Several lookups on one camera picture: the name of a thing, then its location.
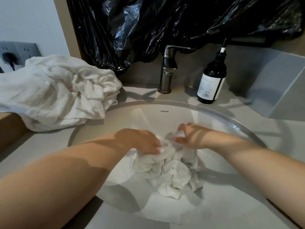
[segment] white wall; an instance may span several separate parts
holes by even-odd
[[[37,43],[42,56],[70,56],[53,0],[0,0],[0,41]],[[0,66],[12,70],[1,59]]]

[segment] sink basin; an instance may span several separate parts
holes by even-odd
[[[134,101],[111,107],[105,120],[89,120],[76,127],[69,146],[104,136],[123,128],[147,129],[165,137],[180,123],[193,122],[243,137],[261,146],[264,143],[235,120],[203,107],[176,101]],[[205,170],[198,173],[203,188],[185,191],[179,200],[157,193],[131,169],[132,160],[124,157],[110,173],[97,196],[108,204],[148,219],[168,223],[193,220],[236,218],[258,207],[263,196],[230,164],[215,152],[203,149],[198,155]]]

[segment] folded white towel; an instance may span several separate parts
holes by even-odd
[[[0,74],[0,112],[15,112],[32,131],[104,119],[122,83],[111,70],[68,56],[33,57]]]
[[[162,196],[179,199],[186,187],[196,191],[202,187],[197,171],[204,167],[199,164],[196,150],[183,148],[172,141],[173,136],[184,136],[181,132],[159,138],[162,147],[158,155],[136,156],[133,169]]]

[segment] wall socket panel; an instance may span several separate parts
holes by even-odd
[[[27,59],[41,56],[36,43],[0,41],[0,57],[2,60],[2,54],[5,52],[15,54],[17,57],[17,65],[23,66]]]

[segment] power cord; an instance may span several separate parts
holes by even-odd
[[[8,62],[11,65],[11,68],[13,69],[13,71],[15,71],[15,65],[17,65],[17,57],[15,54],[10,53],[10,52],[5,52],[2,54],[3,60],[5,62]]]

